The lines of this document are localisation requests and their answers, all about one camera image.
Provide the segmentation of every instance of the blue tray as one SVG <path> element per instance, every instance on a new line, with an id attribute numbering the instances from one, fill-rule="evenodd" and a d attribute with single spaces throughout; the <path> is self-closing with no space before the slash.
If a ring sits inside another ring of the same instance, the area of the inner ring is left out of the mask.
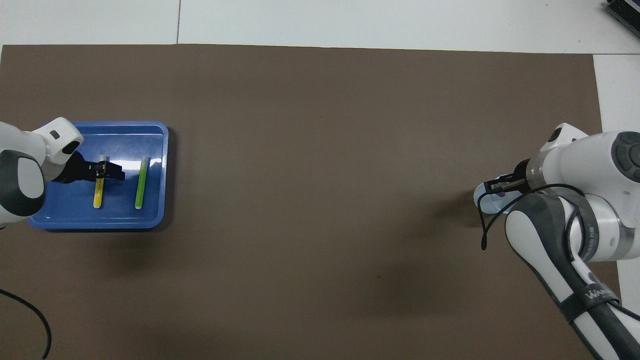
<path id="1" fill-rule="evenodd" d="M 95 183 L 50 182 L 42 209 L 28 222 L 38 229 L 150 229 L 164 216 L 166 153 L 169 132 L 158 121 L 80 121 L 73 123 L 84 136 L 78 151 L 86 161 L 105 154 L 122 166 L 125 180 L 106 179 L 102 207 L 93 208 Z M 134 208 L 140 161 L 149 157 L 142 209 Z"/>

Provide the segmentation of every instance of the black wire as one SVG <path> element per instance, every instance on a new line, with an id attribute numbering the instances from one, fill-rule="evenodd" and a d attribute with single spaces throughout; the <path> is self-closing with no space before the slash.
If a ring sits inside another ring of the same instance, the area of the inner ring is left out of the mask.
<path id="1" fill-rule="evenodd" d="M 636 313 L 634 313 L 633 311 L 625 308 L 624 306 L 620 305 L 618 302 L 610 300 L 607 301 L 607 304 L 615 307 L 617 310 L 619 310 L 621 313 L 631 317 L 632 319 L 634 319 L 635 321 L 639 321 L 640 322 L 640 316 Z"/>
<path id="2" fill-rule="evenodd" d="M 574 261 L 573 250 L 571 249 L 571 228 L 573 227 L 573 221 L 576 215 L 578 215 L 578 208 L 574 208 L 567 219 L 566 226 L 564 227 L 564 244 L 566 245 L 567 254 L 569 254 L 569 260 Z"/>
<path id="3" fill-rule="evenodd" d="M 493 218 L 489 221 L 488 224 L 484 224 L 484 216 L 482 213 L 482 209 L 480 207 L 480 200 L 483 199 L 483 197 L 490 195 L 488 192 L 480 195 L 480 197 L 477 200 L 477 208 L 478 208 L 478 213 L 480 214 L 480 224 L 482 225 L 482 242 L 481 242 L 481 248 L 483 250 L 486 250 L 486 238 L 487 238 L 487 234 L 489 232 L 489 229 L 491 229 L 491 226 L 493 225 L 493 223 L 498 219 L 498 217 L 500 215 L 502 215 L 503 212 L 505 212 L 507 209 L 509 209 L 511 206 L 513 206 L 513 204 L 515 204 L 516 202 L 522 200 L 523 197 L 525 197 L 526 195 L 529 195 L 530 193 L 534 193 L 534 192 L 538 192 L 540 190 L 544 190 L 544 189 L 548 189 L 548 188 L 567 188 L 569 190 L 573 190 L 575 192 L 577 192 L 580 196 L 584 196 L 584 192 L 582 192 L 582 190 L 576 188 L 575 186 L 572 185 L 567 185 L 567 184 L 548 184 L 548 185 L 544 185 L 544 186 L 540 186 L 537 187 L 535 189 L 531 189 L 527 192 L 525 192 L 524 194 L 518 196 L 517 198 L 513 199 L 511 202 L 509 202 L 509 204 L 506 204 L 502 209 L 500 209 L 500 211 L 498 211 Z"/>
<path id="4" fill-rule="evenodd" d="M 44 329 L 47 331 L 47 348 L 44 350 L 44 355 L 41 357 L 41 359 L 46 359 L 47 356 L 49 356 L 49 351 L 51 350 L 51 329 L 49 328 L 49 323 L 47 322 L 47 319 L 40 312 L 40 310 L 38 310 L 37 307 L 31 305 L 31 303 L 29 303 L 27 300 L 24 300 L 23 298 L 17 295 L 14 295 L 8 291 L 4 291 L 2 289 L 0 289 L 0 294 L 10 297 L 13 300 L 16 300 L 22 305 L 30 308 L 34 313 L 36 313 L 36 315 L 38 315 L 38 317 L 40 318 L 40 321 L 42 321 L 42 324 L 44 325 Z"/>
<path id="5" fill-rule="evenodd" d="M 489 228 L 491 227 L 491 225 L 493 225 L 493 223 L 496 221 L 496 219 L 503 212 L 505 212 L 507 209 L 509 209 L 516 202 L 520 201 L 526 195 L 529 195 L 530 193 L 538 192 L 540 190 L 544 190 L 546 188 L 567 188 L 567 189 L 570 189 L 570 190 L 573 190 L 573 191 L 577 192 L 580 196 L 584 196 L 584 192 L 582 192 L 582 190 L 576 188 L 575 186 L 571 186 L 571 185 L 567 185 L 567 184 L 549 184 L 549 185 L 541 186 L 539 188 L 535 188 L 535 189 L 529 190 L 528 192 L 525 192 L 524 194 L 522 194 L 522 195 L 518 196 L 517 198 L 513 199 L 509 204 L 506 204 L 502 209 L 500 209 L 500 211 L 498 213 L 496 213 L 493 216 L 491 221 L 489 221 L 488 225 L 485 225 L 484 224 L 484 217 L 483 217 L 482 209 L 480 207 L 480 200 L 482 200 L 483 197 L 485 197 L 487 195 L 490 195 L 490 194 L 486 192 L 486 193 L 480 195 L 480 197 L 477 200 L 477 208 L 478 208 L 478 213 L 480 214 L 480 223 L 482 224 L 482 228 L 483 228 L 483 242 L 481 244 L 482 249 L 483 250 L 486 249 L 486 235 L 487 235 L 487 232 L 489 231 Z M 571 243 L 570 243 L 570 239 L 569 239 L 569 236 L 570 236 L 570 233 L 571 233 L 571 227 L 572 227 L 572 224 L 573 224 L 573 220 L 577 217 L 578 221 L 580 223 L 580 229 L 582 231 L 582 238 L 584 239 L 585 238 L 584 219 L 582 218 L 582 214 L 580 213 L 580 209 L 573 202 L 571 202 L 571 201 L 569 201 L 567 199 L 565 199 L 565 201 L 573 206 L 573 211 L 569 215 L 569 219 L 567 221 L 567 225 L 566 225 L 566 227 L 564 229 L 564 240 L 565 240 L 565 243 L 568 246 L 567 250 L 568 250 L 569 257 L 570 257 L 571 261 L 573 261 L 575 259 L 573 258 L 573 252 L 571 250 Z M 638 315 L 638 314 L 634 313 L 633 311 L 625 308 L 624 306 L 620 305 L 618 302 L 610 300 L 607 303 L 609 305 L 611 305 L 613 308 L 615 308 L 618 311 L 620 311 L 621 313 L 631 317 L 635 321 L 640 322 L 640 315 Z"/>

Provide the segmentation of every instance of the yellow pen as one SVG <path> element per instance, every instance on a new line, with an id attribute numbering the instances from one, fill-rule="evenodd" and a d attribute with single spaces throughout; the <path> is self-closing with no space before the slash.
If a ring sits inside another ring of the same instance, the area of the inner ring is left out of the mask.
<path id="1" fill-rule="evenodd" d="M 106 161 L 105 155 L 100 155 L 99 161 Z M 99 209 L 102 206 L 102 191 L 104 189 L 104 178 L 95 180 L 95 193 L 93 193 L 93 207 Z"/>

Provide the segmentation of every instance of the white floor tile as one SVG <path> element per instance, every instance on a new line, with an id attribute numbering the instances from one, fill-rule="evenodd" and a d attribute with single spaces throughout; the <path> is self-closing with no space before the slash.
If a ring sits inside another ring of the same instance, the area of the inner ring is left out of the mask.
<path id="1" fill-rule="evenodd" d="M 179 0 L 1 0 L 3 44 L 176 43 Z"/>
<path id="2" fill-rule="evenodd" d="M 640 53 L 603 0 L 182 0 L 180 43 Z"/>
<path id="3" fill-rule="evenodd" d="M 603 131 L 640 131 L 640 55 L 594 55 Z M 640 259 L 618 262 L 624 306 L 640 312 Z"/>

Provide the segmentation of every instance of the green pen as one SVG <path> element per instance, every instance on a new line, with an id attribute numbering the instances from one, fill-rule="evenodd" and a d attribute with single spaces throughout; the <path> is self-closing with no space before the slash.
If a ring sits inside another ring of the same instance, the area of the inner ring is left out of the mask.
<path id="1" fill-rule="evenodd" d="M 147 168 L 149 167 L 149 157 L 142 157 L 140 162 L 140 176 L 138 176 L 138 191 L 136 192 L 136 209 L 142 208 L 142 198 L 145 196 L 145 183 L 147 182 Z"/>

